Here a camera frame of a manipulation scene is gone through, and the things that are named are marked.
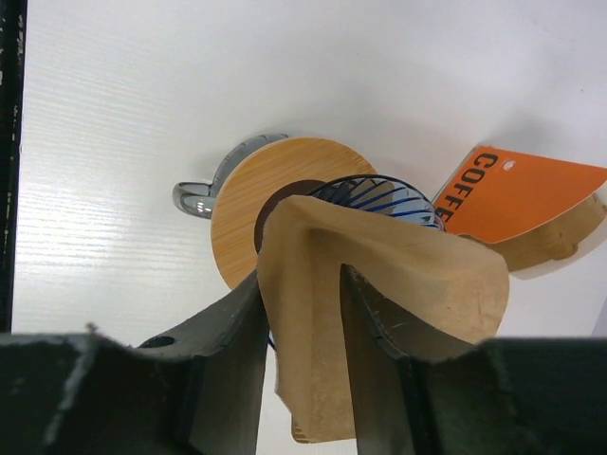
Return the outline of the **glass coffee server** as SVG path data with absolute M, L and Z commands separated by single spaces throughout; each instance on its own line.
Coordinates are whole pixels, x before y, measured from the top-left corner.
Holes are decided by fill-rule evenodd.
M 172 196 L 182 212 L 211 220 L 218 194 L 232 172 L 249 156 L 267 145 L 288 139 L 286 134 L 262 134 L 250 137 L 234 147 L 220 162 L 210 183 L 179 182 Z

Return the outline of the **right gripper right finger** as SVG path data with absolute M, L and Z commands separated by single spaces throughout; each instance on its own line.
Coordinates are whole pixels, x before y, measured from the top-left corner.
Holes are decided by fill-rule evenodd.
M 492 338 L 470 345 L 340 269 L 360 454 L 602 454 L 606 342 Z

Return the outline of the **orange coffee filter holder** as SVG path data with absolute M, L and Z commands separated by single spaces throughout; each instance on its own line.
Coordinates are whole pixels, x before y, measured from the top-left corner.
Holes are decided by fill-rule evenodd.
M 605 183 L 603 167 L 479 145 L 433 204 L 447 232 L 496 244 L 554 220 Z

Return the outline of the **wooden ring dripper stand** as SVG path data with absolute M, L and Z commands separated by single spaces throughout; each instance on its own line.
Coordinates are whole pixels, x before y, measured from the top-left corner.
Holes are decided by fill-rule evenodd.
M 255 268 L 263 225 L 280 200 L 375 171 L 359 152 L 319 137 L 280 139 L 244 158 L 223 183 L 212 211 L 212 254 L 225 284 L 235 288 Z

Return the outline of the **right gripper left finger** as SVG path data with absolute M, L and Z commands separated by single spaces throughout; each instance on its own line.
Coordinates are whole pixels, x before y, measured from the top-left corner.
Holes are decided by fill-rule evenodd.
M 252 454 L 268 323 L 255 275 L 138 347 L 1 338 L 5 454 Z

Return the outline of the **single brown paper filter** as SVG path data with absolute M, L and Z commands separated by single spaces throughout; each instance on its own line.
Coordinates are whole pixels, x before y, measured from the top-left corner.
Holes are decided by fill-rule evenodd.
M 413 324 L 415 356 L 444 359 L 497 334 L 505 259 L 432 227 L 293 195 L 268 216 L 257 276 L 277 355 L 276 392 L 310 443 L 355 435 L 340 315 L 352 265 Z

